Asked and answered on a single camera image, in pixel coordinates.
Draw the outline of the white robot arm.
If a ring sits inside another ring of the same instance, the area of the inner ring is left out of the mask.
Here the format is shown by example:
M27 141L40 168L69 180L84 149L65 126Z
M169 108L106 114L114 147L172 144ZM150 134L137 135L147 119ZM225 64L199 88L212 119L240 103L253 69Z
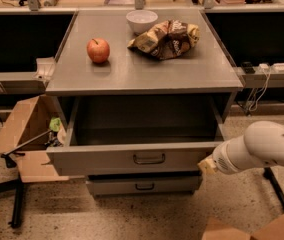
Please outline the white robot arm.
M273 166L284 167L284 125L271 121L251 124L243 135L219 144L198 163L205 174L235 174Z

